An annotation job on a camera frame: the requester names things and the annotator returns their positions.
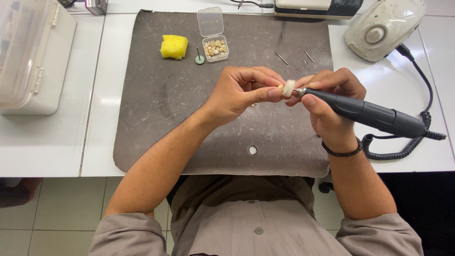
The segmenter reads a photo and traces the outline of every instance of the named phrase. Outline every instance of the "hand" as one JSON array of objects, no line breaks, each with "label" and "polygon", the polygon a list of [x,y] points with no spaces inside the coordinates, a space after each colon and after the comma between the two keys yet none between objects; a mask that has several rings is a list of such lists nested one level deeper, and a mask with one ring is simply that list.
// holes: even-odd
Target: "hand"
[{"label": "hand", "polygon": [[[347,68],[340,68],[336,72],[322,70],[309,80],[308,87],[361,100],[366,94],[365,87]],[[314,131],[330,150],[350,153],[357,148],[353,121],[338,115],[325,101],[312,94],[303,96],[301,101],[310,111]],[[297,102],[298,98],[293,97],[286,104],[291,107]]]},{"label": "hand", "polygon": [[235,120],[258,102],[280,102],[284,80],[266,67],[226,67],[212,94],[200,108],[215,126]]}]

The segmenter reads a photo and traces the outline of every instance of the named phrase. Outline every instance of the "knob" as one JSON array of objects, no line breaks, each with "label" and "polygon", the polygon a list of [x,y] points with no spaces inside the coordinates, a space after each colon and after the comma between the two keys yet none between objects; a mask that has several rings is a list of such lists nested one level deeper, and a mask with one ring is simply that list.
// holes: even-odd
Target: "knob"
[{"label": "knob", "polygon": [[375,44],[381,41],[384,36],[385,30],[382,27],[374,27],[367,32],[365,40],[370,44]]}]

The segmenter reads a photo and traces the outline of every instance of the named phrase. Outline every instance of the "green polishing disc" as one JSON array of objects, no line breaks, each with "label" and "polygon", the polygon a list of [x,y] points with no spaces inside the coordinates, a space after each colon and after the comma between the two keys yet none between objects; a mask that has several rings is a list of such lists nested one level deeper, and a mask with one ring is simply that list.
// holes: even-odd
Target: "green polishing disc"
[{"label": "green polishing disc", "polygon": [[196,56],[196,59],[194,60],[198,65],[202,65],[205,62],[205,58],[202,55]]}]

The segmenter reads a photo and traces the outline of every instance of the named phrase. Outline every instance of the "plastic storage box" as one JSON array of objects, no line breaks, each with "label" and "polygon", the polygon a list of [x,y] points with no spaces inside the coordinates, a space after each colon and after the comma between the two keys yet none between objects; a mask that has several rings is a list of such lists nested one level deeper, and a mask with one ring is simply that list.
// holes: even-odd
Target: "plastic storage box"
[{"label": "plastic storage box", "polygon": [[224,45],[227,48],[227,52],[224,55],[220,54],[216,56],[206,56],[208,62],[225,60],[229,55],[229,46],[226,37],[221,35],[224,31],[223,25],[223,14],[220,7],[211,7],[197,12],[197,21],[199,23],[199,30],[201,36],[205,37],[202,40],[202,49],[204,49],[204,43],[209,41],[224,40]]},{"label": "plastic storage box", "polygon": [[76,20],[57,0],[2,0],[0,10],[0,113],[50,115]]}]

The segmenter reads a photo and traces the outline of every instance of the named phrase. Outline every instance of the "white desk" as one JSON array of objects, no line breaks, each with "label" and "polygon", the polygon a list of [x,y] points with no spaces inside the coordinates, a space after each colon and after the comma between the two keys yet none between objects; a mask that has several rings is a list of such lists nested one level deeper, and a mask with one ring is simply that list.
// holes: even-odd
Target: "white desk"
[{"label": "white desk", "polygon": [[[374,0],[364,0],[359,13]],[[110,0],[108,15],[93,16],[83,3],[69,9],[78,24],[58,111],[51,116],[0,116],[0,176],[74,177],[124,175],[112,158],[121,92],[126,72],[131,33],[140,9],[197,12],[220,6],[224,13],[239,13],[228,0],[147,1]],[[455,134],[452,114],[455,95],[452,80],[451,46],[454,35],[445,33],[455,26],[455,3],[427,1],[427,14],[420,29],[404,43],[435,90],[431,130]],[[244,14],[269,15],[270,9],[244,4]],[[343,34],[352,20],[329,20],[334,69],[349,68],[367,88],[366,100],[418,116],[428,102],[428,91],[412,64],[392,53],[372,63],[357,57],[346,46]],[[356,125],[358,137],[381,133]],[[376,153],[400,151],[407,139],[375,140]],[[374,162],[378,172],[455,170],[451,141],[424,139],[407,158]]]}]

